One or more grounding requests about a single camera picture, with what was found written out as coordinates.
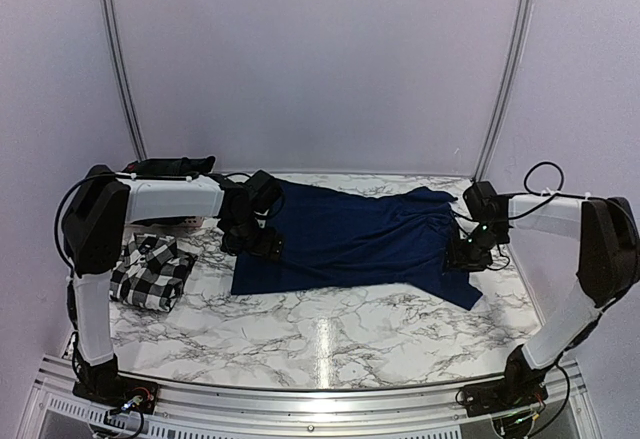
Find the black white plaid shirt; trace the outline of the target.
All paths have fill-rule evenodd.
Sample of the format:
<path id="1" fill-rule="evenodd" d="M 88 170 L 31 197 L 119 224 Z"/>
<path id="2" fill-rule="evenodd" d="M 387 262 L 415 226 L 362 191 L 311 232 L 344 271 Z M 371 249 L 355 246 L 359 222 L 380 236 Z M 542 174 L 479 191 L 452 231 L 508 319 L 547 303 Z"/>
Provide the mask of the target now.
<path id="1" fill-rule="evenodd" d="M 183 296 L 197 259 L 174 236 L 134 233 L 112 271 L 110 299 L 169 313 Z"/>

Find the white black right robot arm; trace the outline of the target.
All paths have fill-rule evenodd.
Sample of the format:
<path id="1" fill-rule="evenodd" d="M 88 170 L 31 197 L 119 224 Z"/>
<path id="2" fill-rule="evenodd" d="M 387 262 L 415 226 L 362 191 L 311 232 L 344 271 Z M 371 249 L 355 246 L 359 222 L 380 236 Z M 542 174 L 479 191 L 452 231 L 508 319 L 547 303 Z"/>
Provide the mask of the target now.
<path id="1" fill-rule="evenodd" d="M 452 235 L 448 268 L 487 270 L 498 247 L 527 232 L 550 240 L 535 271 L 560 280 L 540 329 L 508 355 L 501 378 L 467 385 L 461 402 L 472 415 L 544 398 L 547 373 L 598 326 L 604 312 L 639 280 L 639 228 L 623 197 L 559 190 L 499 193 L 488 181 L 463 193 L 474 227 Z"/>

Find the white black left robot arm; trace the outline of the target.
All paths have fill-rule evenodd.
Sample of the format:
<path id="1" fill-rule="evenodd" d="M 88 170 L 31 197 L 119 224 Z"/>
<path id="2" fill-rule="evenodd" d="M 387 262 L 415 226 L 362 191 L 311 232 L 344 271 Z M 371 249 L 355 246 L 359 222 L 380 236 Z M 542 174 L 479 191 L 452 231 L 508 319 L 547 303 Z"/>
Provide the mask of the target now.
<path id="1" fill-rule="evenodd" d="M 67 313 L 76 335 L 76 394 L 116 404 L 137 387 L 119 373 L 107 298 L 126 226 L 178 217 L 214 218 L 223 232 L 225 253 L 276 261 L 283 237 L 265 222 L 270 209 L 283 201 L 277 179 L 263 170 L 235 182 L 197 169 L 150 174 L 92 167 L 67 191 L 54 219 L 54 242 L 69 269 Z"/>

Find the navy blue t-shirt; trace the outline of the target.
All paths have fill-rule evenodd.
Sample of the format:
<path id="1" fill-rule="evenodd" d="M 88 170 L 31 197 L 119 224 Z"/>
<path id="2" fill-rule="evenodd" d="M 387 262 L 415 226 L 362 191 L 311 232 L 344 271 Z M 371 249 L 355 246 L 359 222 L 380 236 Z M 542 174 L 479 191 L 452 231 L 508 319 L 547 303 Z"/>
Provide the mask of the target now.
<path id="1" fill-rule="evenodd" d="M 241 254 L 231 294 L 408 284 L 465 310 L 480 300 L 468 273 L 445 267 L 451 194 L 418 187 L 375 198 L 290 181 L 281 187 L 285 204 L 267 222 L 284 237 L 281 256 Z"/>

